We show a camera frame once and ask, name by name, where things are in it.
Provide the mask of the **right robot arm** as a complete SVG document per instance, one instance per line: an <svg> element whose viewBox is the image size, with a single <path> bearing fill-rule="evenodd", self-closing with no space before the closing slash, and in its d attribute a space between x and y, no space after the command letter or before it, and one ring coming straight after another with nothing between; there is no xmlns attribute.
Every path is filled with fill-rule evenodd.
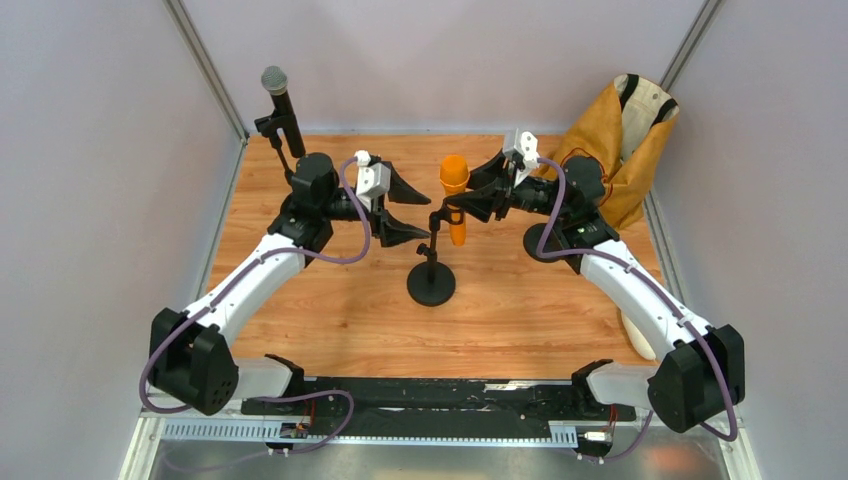
<svg viewBox="0 0 848 480"><path fill-rule="evenodd" d="M595 418L609 405L625 405L653 412L678 433L700 426L734 440L734 408L745 397L741 334L731 325L711 325L639 263L600 212L604 185L596 159L545 164L555 179L527 176L529 161L499 153L472 170L465 189L447 195L446 202L481 222L511 209L548 216L535 238L536 256L568 263L599 288L655 354L659 363L653 367L599 360L578 370L570 392L573 410Z"/></svg>

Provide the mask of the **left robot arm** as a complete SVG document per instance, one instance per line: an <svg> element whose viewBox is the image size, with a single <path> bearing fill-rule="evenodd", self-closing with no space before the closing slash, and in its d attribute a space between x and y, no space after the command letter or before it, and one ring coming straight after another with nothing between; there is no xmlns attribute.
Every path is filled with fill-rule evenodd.
<svg viewBox="0 0 848 480"><path fill-rule="evenodd" d="M367 254L373 238L390 248L429 235L386 208L387 202L427 205L429 198L366 150L340 167L325 153L309 153L287 175L291 192L246 259L193 303L154 317L138 383L147 410L214 415L232 400L267 398L282 414L297 412L306 388L293 379L294 365L273 355L236 360L231 347L241 330L313 261L348 265Z"/></svg>

